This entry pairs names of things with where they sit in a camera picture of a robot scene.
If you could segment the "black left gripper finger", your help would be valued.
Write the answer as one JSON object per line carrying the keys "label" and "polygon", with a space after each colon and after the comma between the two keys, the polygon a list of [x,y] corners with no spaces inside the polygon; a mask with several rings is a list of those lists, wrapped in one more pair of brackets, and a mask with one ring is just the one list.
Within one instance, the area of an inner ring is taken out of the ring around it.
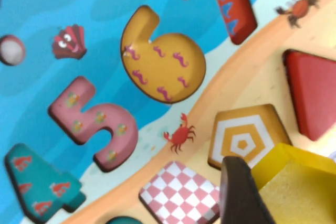
{"label": "black left gripper finger", "polygon": [[251,169],[241,157],[223,158],[220,184],[221,223],[275,223],[259,194]]}

